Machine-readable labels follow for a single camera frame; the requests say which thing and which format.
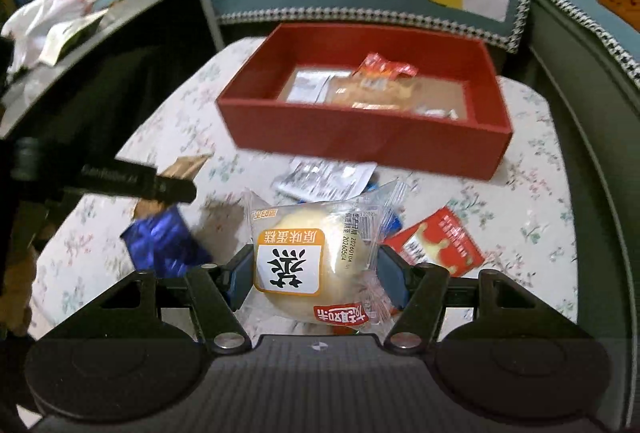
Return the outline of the round cake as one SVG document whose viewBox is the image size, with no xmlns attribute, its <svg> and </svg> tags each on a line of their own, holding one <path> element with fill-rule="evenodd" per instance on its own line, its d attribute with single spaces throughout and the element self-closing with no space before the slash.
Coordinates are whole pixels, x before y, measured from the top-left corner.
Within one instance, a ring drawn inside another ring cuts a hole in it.
<svg viewBox="0 0 640 433">
<path fill-rule="evenodd" d="M 378 274 L 383 227 L 404 204 L 399 179 L 342 201 L 270 205 L 245 200 L 254 247 L 253 286 L 281 315 L 367 329 L 392 318 Z"/>
</svg>

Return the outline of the gold foil snack packet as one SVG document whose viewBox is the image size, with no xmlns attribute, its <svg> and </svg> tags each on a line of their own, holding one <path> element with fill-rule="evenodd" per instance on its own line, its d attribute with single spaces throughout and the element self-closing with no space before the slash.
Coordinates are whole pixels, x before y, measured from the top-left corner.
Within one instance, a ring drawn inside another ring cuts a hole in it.
<svg viewBox="0 0 640 433">
<path fill-rule="evenodd" d="M 194 178 L 201 171 L 201 168 L 213 155 L 211 153 L 200 154 L 199 156 L 179 156 L 179 158 L 169 165 L 160 177 L 160 200 L 139 200 L 132 219 L 145 219 L 167 210 L 171 205 L 181 203 L 179 194 L 184 194 L 191 201 L 195 198 L 195 187 L 192 185 Z"/>
</svg>

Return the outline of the red crown snack packet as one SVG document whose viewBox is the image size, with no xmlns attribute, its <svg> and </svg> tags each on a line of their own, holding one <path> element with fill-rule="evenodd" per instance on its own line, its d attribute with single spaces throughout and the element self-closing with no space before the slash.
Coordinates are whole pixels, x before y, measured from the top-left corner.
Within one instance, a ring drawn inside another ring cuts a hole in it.
<svg viewBox="0 0 640 433">
<path fill-rule="evenodd" d="M 387 238 L 384 245 L 409 265 L 434 264 L 447 269 L 451 277 L 463 277 L 485 263 L 480 248 L 446 206 Z"/>
</svg>

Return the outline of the blue foil snack packet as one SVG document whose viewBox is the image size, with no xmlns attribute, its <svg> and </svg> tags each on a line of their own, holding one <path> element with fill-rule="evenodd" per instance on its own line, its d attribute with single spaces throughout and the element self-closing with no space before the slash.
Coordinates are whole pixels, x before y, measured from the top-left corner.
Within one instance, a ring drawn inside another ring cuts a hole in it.
<svg viewBox="0 0 640 433">
<path fill-rule="evenodd" d="M 213 262 L 175 206 L 137 219 L 120 239 L 134 270 L 151 271 L 156 278 L 180 278 L 192 268 Z"/>
</svg>

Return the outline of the blue seaweed snack packet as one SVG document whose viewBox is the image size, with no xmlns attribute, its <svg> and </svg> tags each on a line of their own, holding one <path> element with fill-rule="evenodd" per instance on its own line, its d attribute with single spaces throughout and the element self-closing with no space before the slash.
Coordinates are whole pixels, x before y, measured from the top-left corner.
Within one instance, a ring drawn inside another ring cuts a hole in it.
<svg viewBox="0 0 640 433">
<path fill-rule="evenodd" d="M 378 189 L 377 182 L 369 182 L 366 188 L 366 192 L 374 191 Z M 388 238 L 393 236 L 394 234 L 399 233 L 402 229 L 402 222 L 400 216 L 396 212 L 390 213 L 390 216 L 387 217 L 386 223 L 383 227 L 382 236 L 384 238 Z"/>
</svg>

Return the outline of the floral tablecloth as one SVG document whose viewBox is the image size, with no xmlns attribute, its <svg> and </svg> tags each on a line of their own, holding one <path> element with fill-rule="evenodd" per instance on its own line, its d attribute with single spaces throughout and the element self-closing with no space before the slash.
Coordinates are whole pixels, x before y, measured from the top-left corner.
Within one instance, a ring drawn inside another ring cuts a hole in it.
<svg viewBox="0 0 640 433">
<path fill-rule="evenodd" d="M 288 156 L 240 150 L 221 120 L 216 98 L 260 41 L 247 37 L 210 58 L 143 123 L 120 150 L 122 159 L 165 170 L 182 156 L 206 156 L 195 177 L 198 197 L 182 209 L 193 236 L 218 264 L 250 240 L 243 196 L 254 191 L 271 205 L 290 167 Z M 379 167 L 385 184 L 408 187 L 401 222 L 411 226 L 450 208 L 485 264 L 498 269 L 567 318 L 577 315 L 574 217 L 565 166 L 547 101 L 533 89 L 502 78 L 502 96 L 514 134 L 489 182 Z M 30 334 L 40 338 L 128 275 L 132 264 L 122 232 L 134 200 L 82 199 L 38 259 Z"/>
</svg>

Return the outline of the white green paper packet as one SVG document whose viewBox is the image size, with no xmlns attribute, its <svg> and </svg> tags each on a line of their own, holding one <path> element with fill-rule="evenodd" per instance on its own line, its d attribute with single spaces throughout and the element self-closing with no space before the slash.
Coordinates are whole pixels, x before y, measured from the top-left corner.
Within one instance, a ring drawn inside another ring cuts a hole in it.
<svg viewBox="0 0 640 433">
<path fill-rule="evenodd" d="M 93 37 L 106 13 L 107 9 L 103 9 L 88 16 L 52 26 L 44 40 L 38 62 L 54 67 L 74 48 Z"/>
</svg>

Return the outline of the white printed snack pouch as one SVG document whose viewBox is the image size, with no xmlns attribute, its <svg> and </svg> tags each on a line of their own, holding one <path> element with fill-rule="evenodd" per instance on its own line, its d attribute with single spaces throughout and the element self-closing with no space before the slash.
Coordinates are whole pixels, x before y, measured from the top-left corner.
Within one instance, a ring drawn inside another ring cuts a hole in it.
<svg viewBox="0 0 640 433">
<path fill-rule="evenodd" d="M 306 203 L 342 201 L 366 189 L 378 164 L 296 156 L 273 188 L 283 196 Z"/>
</svg>

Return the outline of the white plastic bag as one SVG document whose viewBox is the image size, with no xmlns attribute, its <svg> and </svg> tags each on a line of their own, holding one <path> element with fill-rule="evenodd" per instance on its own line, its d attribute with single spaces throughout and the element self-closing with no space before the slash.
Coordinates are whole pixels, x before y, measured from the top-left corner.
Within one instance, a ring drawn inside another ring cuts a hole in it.
<svg viewBox="0 0 640 433">
<path fill-rule="evenodd" d="M 90 7 L 90 0 L 32 0 L 18 8 L 1 29 L 13 44 L 9 75 L 35 66 L 52 26 L 81 18 Z"/>
</svg>

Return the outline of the red cardboard box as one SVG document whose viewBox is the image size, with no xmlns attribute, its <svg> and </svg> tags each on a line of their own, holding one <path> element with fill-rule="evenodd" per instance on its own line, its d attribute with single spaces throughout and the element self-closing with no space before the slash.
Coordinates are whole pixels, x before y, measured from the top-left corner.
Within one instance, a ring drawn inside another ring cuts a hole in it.
<svg viewBox="0 0 640 433">
<path fill-rule="evenodd" d="M 356 69 L 370 52 L 462 82 L 468 117 L 293 104 L 281 99 L 297 68 Z M 217 98 L 240 148 L 320 156 L 488 180 L 513 130 L 485 44 L 442 32 L 345 23 L 282 23 Z"/>
</svg>

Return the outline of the bread snack red-top wrapper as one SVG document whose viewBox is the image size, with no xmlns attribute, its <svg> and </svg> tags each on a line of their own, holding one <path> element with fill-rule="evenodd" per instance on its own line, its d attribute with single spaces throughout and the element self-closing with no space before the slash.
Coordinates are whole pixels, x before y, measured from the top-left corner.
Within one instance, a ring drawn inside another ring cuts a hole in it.
<svg viewBox="0 0 640 433">
<path fill-rule="evenodd" d="M 370 52 L 351 75 L 329 79 L 324 103 L 352 109 L 408 111 L 419 100 L 418 72 L 412 64 Z"/>
</svg>

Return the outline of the white packet in box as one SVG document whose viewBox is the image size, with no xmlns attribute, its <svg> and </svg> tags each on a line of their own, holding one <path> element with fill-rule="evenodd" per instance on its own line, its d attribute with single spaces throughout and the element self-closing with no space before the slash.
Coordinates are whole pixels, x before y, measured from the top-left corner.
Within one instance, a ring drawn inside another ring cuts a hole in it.
<svg viewBox="0 0 640 433">
<path fill-rule="evenodd" d="M 285 83 L 280 100 L 293 104 L 322 104 L 332 78 L 347 78 L 349 70 L 296 69 Z"/>
</svg>

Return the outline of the dark green sofa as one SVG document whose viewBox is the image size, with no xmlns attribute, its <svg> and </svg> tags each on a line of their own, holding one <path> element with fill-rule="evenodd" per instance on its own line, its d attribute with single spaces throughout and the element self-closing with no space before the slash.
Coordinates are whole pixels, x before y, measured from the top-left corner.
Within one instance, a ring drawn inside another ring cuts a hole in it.
<svg viewBox="0 0 640 433">
<path fill-rule="evenodd" d="M 222 24 L 231 41 L 276 22 Z M 549 106 L 570 188 L 577 255 L 575 319 L 614 341 L 611 427 L 639 422 L 639 81 L 548 0 L 530 0 L 516 52 L 489 46 L 498 69 Z"/>
</svg>

